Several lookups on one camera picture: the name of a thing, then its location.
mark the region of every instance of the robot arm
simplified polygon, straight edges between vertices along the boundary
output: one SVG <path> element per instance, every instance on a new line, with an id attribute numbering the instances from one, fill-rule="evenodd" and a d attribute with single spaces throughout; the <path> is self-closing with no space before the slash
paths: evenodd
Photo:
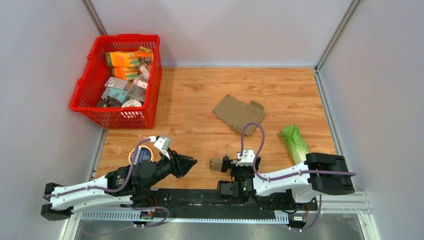
<path id="1" fill-rule="evenodd" d="M 220 162 L 212 158 L 210 168 L 227 172 L 234 181 L 219 181 L 218 191 L 222 197 L 253 198 L 266 197 L 274 193 L 291 191 L 294 203 L 309 203 L 320 193 L 328 195 L 346 195 L 355 192 L 346 160 L 343 156 L 324 153 L 309 153 L 306 161 L 292 167 L 260 173 L 259 178 L 253 171 L 255 154 L 251 149 L 237 153 L 237 159 L 225 156 Z M 259 168 L 258 157 L 255 168 Z"/>
<path id="2" fill-rule="evenodd" d="M 154 184 L 170 174 L 181 178 L 197 163 L 196 159 L 169 149 L 171 139 L 166 136 L 150 137 L 150 140 L 160 151 L 160 161 L 141 161 L 133 166 L 120 167 L 95 180 L 72 186 L 48 183 L 44 194 L 50 196 L 49 204 L 42 206 L 41 215 L 55 221 L 67 219 L 86 209 L 122 204 L 147 206 L 152 200 L 151 187 Z M 128 175 L 129 180 L 123 186 Z"/>

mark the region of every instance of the white bracket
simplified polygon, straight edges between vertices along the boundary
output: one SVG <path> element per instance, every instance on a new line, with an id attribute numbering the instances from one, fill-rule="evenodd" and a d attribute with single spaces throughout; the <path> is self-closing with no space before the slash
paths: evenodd
<path id="1" fill-rule="evenodd" d="M 240 157 L 240 152 L 237 152 L 237 159 L 240 159 L 235 165 L 236 166 L 253 166 L 253 160 L 255 159 L 255 152 L 253 149 L 243 149 L 243 155 Z"/>
<path id="2" fill-rule="evenodd" d="M 170 148 L 170 145 L 171 145 L 171 138 L 164 135 L 160 135 L 153 144 L 153 146 L 157 148 L 168 159 L 171 159 L 168 153 L 168 149 Z"/>

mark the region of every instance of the white wall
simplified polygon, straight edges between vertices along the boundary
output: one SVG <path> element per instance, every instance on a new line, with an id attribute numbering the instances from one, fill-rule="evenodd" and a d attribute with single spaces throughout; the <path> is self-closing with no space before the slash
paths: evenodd
<path id="1" fill-rule="evenodd" d="M 93 0 L 109 35 L 161 37 L 164 65 L 314 66 L 351 0 Z"/>
<path id="2" fill-rule="evenodd" d="M 424 1 L 364 0 L 322 78 L 383 240 L 424 239 Z"/>
<path id="3" fill-rule="evenodd" d="M 0 23 L 0 239 L 56 240 L 41 195 L 93 166 L 101 129 L 69 102 L 98 33 L 81 1 L 3 1 Z"/>

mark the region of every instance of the small packaged item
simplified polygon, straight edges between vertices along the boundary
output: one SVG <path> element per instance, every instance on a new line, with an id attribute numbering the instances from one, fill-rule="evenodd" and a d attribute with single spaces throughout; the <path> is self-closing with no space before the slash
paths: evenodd
<path id="1" fill-rule="evenodd" d="M 153 53 L 153 50 L 152 50 L 152 49 L 147 48 L 147 47 L 144 47 L 144 46 L 140 46 L 140 47 L 138 48 L 138 51 L 140 51 L 140 52 Z"/>
<path id="2" fill-rule="evenodd" d="M 108 66 L 114 67 L 130 68 L 140 66 L 139 57 L 137 57 L 134 52 L 126 51 L 106 52 L 106 63 Z"/>
<path id="3" fill-rule="evenodd" d="M 152 66 L 147 66 L 147 65 L 143 64 L 143 65 L 140 66 L 139 69 L 140 69 L 141 74 L 143 74 L 143 76 L 146 79 L 149 79 L 149 77 L 150 77 L 150 70 L 152 69 Z"/>
<path id="4" fill-rule="evenodd" d="M 135 51 L 135 56 L 138 58 L 140 65 L 151 65 L 153 62 L 153 52 Z"/>
<path id="5" fill-rule="evenodd" d="M 129 98 L 127 91 L 112 87 L 106 88 L 106 90 L 103 92 L 103 95 L 101 96 L 101 99 L 107 101 L 109 99 L 108 96 L 117 99 L 121 104 L 128 101 Z"/>
<path id="6" fill-rule="evenodd" d="M 113 66 L 112 75 L 119 79 L 134 80 L 139 74 L 136 67 Z"/>
<path id="7" fill-rule="evenodd" d="M 140 74 L 136 77 L 132 83 L 132 85 L 128 89 L 128 95 L 131 99 L 140 101 L 144 104 L 146 100 L 146 91 L 148 87 L 147 79 Z"/>
<path id="8" fill-rule="evenodd" d="M 106 88 L 114 88 L 125 91 L 128 90 L 128 88 L 130 87 L 129 85 L 130 84 L 128 81 L 113 76 L 109 77 L 107 82 L 104 84 Z"/>

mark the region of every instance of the orange box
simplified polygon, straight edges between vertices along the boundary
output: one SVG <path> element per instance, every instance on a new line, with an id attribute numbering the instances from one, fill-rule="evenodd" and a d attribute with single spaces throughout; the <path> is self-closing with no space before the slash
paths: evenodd
<path id="1" fill-rule="evenodd" d="M 137 67 L 113 66 L 112 75 L 119 79 L 134 80 L 139 74 Z"/>
<path id="2" fill-rule="evenodd" d="M 113 51 L 106 52 L 106 63 L 114 67 L 137 67 L 140 66 L 139 58 L 134 52 Z"/>

